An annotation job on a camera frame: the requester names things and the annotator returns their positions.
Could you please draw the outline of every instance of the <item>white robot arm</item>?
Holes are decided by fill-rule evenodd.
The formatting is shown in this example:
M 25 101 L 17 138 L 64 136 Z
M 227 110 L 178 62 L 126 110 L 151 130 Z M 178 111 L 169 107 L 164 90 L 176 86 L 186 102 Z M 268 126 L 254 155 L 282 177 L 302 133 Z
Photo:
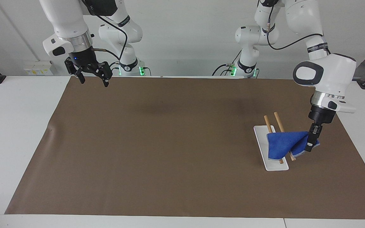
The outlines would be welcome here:
M 331 123 L 337 111 L 355 112 L 344 98 L 356 70 L 356 61 L 345 55 L 328 54 L 329 46 L 323 36 L 317 0 L 260 0 L 255 14 L 258 26 L 241 27 L 236 32 L 236 40 L 243 49 L 236 63 L 239 74 L 252 74 L 259 56 L 255 45 L 271 46 L 278 40 L 275 18 L 282 7 L 285 7 L 289 28 L 305 40 L 310 59 L 295 67 L 294 81 L 301 86 L 316 88 L 309 114 L 314 123 L 305 148 L 311 151 L 323 123 Z
M 109 43 L 118 56 L 122 54 L 123 46 L 126 42 L 122 56 L 120 56 L 120 73 L 123 76 L 144 75 L 144 62 L 136 57 L 135 49 L 130 43 L 137 43 L 142 40 L 143 32 L 129 16 L 126 11 L 123 0 L 116 0 L 118 10 L 110 17 L 107 17 L 110 23 L 116 23 L 127 34 L 126 36 L 116 28 L 110 25 L 101 25 L 99 36 L 102 40 Z
M 83 19 L 82 7 L 84 5 L 91 15 L 100 18 L 106 16 L 122 27 L 117 30 L 116 28 L 108 29 L 103 25 L 100 28 L 101 38 L 110 43 L 118 56 L 122 58 L 119 63 L 124 69 L 125 75 L 131 75 L 136 69 L 141 75 L 139 67 L 142 64 L 136 58 L 134 49 L 126 44 L 125 34 L 128 35 L 128 42 L 139 42 L 142 39 L 142 29 L 130 20 L 123 0 L 39 1 L 55 31 L 54 35 L 43 42 L 45 51 L 51 57 L 68 54 L 70 57 L 65 60 L 67 70 L 69 74 L 78 77 L 82 84 L 85 82 L 83 72 L 100 77 L 105 87 L 109 85 L 109 80 L 113 75 L 108 62 L 99 63 L 97 61 L 94 52 L 99 49 L 93 48 L 92 36 Z

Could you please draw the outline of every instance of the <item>white tray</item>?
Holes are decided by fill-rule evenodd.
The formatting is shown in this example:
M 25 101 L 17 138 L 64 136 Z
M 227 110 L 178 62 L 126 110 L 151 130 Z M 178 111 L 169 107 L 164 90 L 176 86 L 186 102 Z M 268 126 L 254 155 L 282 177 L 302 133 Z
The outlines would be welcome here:
M 288 167 L 287 160 L 285 157 L 283 158 L 284 163 L 280 164 L 280 161 L 274 161 L 268 159 L 268 141 L 267 134 L 268 128 L 267 126 L 254 126 L 254 132 L 256 134 L 257 143 L 259 144 L 261 157 L 263 158 L 264 167 L 267 171 L 286 171 L 290 168 Z

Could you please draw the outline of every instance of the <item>blue towel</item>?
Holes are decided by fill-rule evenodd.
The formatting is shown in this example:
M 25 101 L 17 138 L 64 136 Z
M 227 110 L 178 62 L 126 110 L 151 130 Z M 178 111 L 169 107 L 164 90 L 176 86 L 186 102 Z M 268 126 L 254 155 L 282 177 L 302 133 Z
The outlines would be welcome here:
M 308 132 L 281 132 L 267 134 L 268 159 L 281 160 L 291 151 L 294 157 L 298 157 L 305 152 L 308 141 Z

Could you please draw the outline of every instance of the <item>brown mat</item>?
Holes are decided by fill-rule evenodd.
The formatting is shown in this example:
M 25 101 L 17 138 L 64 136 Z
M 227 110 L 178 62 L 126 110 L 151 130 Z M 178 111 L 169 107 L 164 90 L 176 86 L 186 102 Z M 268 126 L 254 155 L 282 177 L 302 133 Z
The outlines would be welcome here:
M 291 80 L 71 78 L 6 214 L 365 219 L 365 164 L 337 117 L 289 171 L 264 168 L 253 126 L 278 111 L 308 130 L 312 94 Z

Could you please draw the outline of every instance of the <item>wooden stick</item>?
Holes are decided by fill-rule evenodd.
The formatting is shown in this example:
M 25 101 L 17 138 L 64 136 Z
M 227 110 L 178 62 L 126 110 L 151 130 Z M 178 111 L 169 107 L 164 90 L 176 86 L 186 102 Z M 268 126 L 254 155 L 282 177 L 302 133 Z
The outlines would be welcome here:
M 282 122 L 281 122 L 281 119 L 280 119 L 280 116 L 278 115 L 278 112 L 274 112 L 274 116 L 275 116 L 275 119 L 277 120 L 277 123 L 278 123 L 278 127 L 280 128 L 280 131 L 281 132 L 285 132 L 284 131 L 284 126 L 283 126 L 283 124 L 282 124 Z M 292 161 L 295 161 L 295 160 L 297 160 L 293 155 L 292 155 L 292 153 L 291 152 L 289 152 L 290 153 L 290 157 L 291 157 L 291 160 Z
M 270 133 L 272 133 L 272 128 L 271 128 L 270 121 L 268 120 L 268 116 L 264 116 L 264 120 L 265 120 L 265 122 L 266 122 L 266 125 L 267 125 L 267 128 L 268 128 L 268 131 L 269 131 Z M 284 160 L 283 160 L 283 159 L 281 159 L 281 160 L 280 160 L 280 164 L 284 164 Z

